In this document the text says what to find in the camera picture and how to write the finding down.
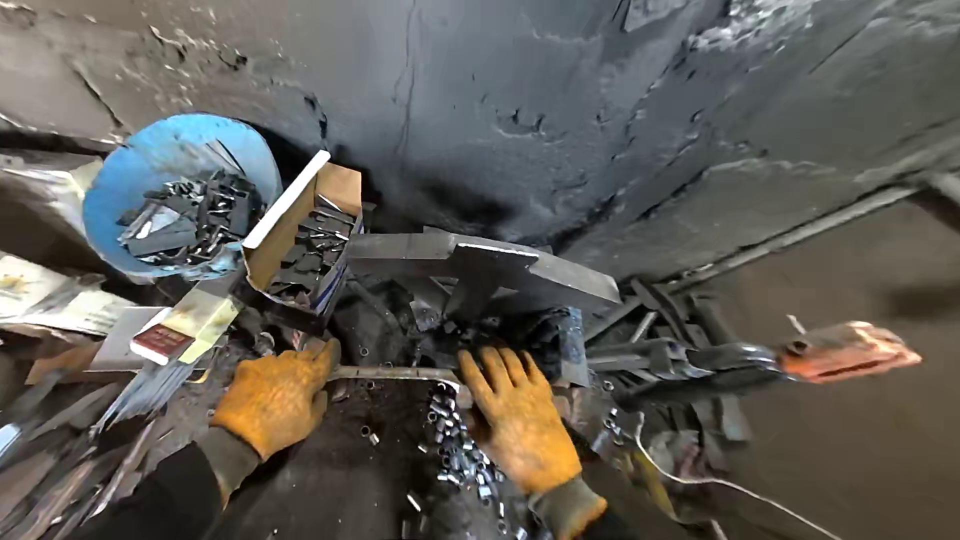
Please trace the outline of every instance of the cable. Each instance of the cable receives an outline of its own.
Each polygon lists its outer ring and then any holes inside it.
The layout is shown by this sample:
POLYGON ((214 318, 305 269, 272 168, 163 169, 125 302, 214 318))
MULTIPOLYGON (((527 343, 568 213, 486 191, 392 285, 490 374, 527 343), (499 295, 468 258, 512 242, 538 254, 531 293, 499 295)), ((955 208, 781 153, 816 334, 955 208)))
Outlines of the cable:
POLYGON ((676 477, 676 476, 674 476, 674 475, 671 475, 670 473, 667 473, 666 471, 663 470, 662 467, 660 467, 660 465, 659 465, 656 461, 654 461, 654 458, 650 456, 650 453, 647 452, 647 449, 646 449, 646 448, 643 446, 643 444, 641 444, 641 442, 640 442, 640 434, 643 432, 643 423, 644 423, 644 421, 646 420, 646 415, 643 414, 642 411, 641 411, 639 414, 640 414, 640 420, 639 420, 639 422, 636 424, 636 432, 634 433, 634 442, 636 443, 636 446, 637 446, 638 448, 640 448, 640 451, 643 452, 643 456, 646 457, 648 461, 650 461, 651 463, 653 463, 654 467, 656 467, 657 470, 660 471, 660 473, 661 473, 662 475, 664 475, 665 477, 667 477, 667 478, 669 478, 669 479, 672 479, 673 481, 676 481, 676 482, 679 482, 679 483, 683 483, 683 484, 717 483, 717 484, 720 484, 720 485, 725 485, 725 486, 727 486, 727 487, 731 487, 731 488, 733 488, 733 489, 735 489, 735 490, 737 490, 737 491, 739 491, 739 492, 741 492, 741 493, 746 493, 747 495, 753 497, 754 499, 757 499, 758 501, 762 501, 762 502, 764 502, 764 503, 770 504, 770 505, 773 506, 774 508, 776 508, 776 509, 778 509, 778 510, 781 510, 781 511, 787 513, 787 514, 789 514, 791 517, 793 517, 793 518, 796 519, 797 521, 803 523, 804 525, 806 525, 806 526, 808 526, 808 527, 810 527, 810 528, 813 528, 814 530, 816 530, 817 532, 823 534, 823 535, 826 536, 827 538, 830 538, 831 540, 843 540, 843 538, 840 538, 839 536, 837 536, 836 534, 833 534, 833 533, 830 532, 829 530, 826 530, 825 528, 820 527, 819 525, 817 525, 817 524, 813 523, 812 521, 806 519, 804 516, 798 514, 797 512, 794 512, 794 511, 791 510, 790 508, 787 508, 787 507, 784 506, 783 504, 780 504, 780 503, 778 503, 778 502, 776 502, 776 501, 774 501, 774 500, 772 500, 772 499, 767 499, 766 497, 763 497, 763 496, 761 496, 761 495, 758 495, 758 494, 754 493, 753 491, 750 491, 749 489, 743 487, 742 485, 735 484, 735 483, 733 483, 733 482, 731 482, 731 481, 729 481, 729 480, 718 479, 718 478, 713 478, 713 477, 707 477, 707 478, 702 478, 702 479, 684 479, 684 478, 681 478, 681 477, 676 477))

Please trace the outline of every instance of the black sleeve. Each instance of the black sleeve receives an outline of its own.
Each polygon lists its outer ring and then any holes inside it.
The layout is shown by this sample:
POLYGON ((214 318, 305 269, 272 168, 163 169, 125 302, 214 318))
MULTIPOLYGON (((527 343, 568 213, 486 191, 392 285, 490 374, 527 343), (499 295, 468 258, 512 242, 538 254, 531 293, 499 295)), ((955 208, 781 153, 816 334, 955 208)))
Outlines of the black sleeve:
POLYGON ((69 540, 199 540, 220 515, 217 479, 196 443, 160 461, 132 495, 75 530, 69 540))
POLYGON ((636 540, 636 533, 608 508, 580 537, 583 540, 636 540))

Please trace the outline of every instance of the gloved hand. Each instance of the gloved hand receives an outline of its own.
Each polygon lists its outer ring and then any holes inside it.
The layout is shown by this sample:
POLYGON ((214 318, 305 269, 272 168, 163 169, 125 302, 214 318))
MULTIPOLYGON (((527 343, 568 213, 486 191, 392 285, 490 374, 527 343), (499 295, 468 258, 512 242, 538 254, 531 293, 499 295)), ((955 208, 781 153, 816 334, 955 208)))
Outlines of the gloved hand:
POLYGON ((266 460, 305 439, 320 424, 326 411, 326 393, 320 390, 339 361, 336 338, 319 353, 287 351, 244 360, 210 425, 247 441, 266 460))
POLYGON ((607 510, 607 500, 580 477, 580 457, 553 405, 550 383, 526 352, 526 369, 510 349, 484 347, 480 356, 486 378, 473 356, 460 352, 464 381, 490 428, 476 433, 477 444, 533 494, 530 507, 554 538, 579 536, 607 510))
POLYGON ((521 489, 536 493, 576 477, 582 468, 549 382, 530 355, 523 355, 526 369, 510 349, 482 348, 485 379, 467 351, 460 352, 460 367, 490 425, 489 440, 478 433, 477 444, 521 489))

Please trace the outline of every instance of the blue bucket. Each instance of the blue bucket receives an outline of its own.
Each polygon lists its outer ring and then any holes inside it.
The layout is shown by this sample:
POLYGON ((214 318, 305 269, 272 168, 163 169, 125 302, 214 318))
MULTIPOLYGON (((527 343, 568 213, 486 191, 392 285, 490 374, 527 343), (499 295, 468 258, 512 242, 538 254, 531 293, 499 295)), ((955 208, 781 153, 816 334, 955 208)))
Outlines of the blue bucket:
POLYGON ((267 207, 276 201, 282 191, 280 173, 267 142, 253 128, 215 114, 164 118, 110 153, 84 197, 86 238, 101 258, 125 274, 149 278, 181 274, 188 280, 210 280, 239 268, 240 242, 226 244, 218 257, 202 264, 153 266, 130 255, 117 240, 126 229, 117 220, 143 205, 145 191, 220 168, 204 154, 190 151, 193 145, 214 141, 233 155, 267 207))

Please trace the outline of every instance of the concrete wall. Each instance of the concrete wall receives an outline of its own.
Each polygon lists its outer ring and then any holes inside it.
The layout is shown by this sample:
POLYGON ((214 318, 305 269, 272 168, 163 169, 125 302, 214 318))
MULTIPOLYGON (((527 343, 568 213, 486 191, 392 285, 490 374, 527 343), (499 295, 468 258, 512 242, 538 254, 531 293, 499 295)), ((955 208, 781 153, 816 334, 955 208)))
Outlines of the concrete wall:
POLYGON ((380 223, 617 277, 932 167, 960 117, 949 1, 26 4, 0 5, 0 122, 117 140, 237 116, 364 169, 380 223))

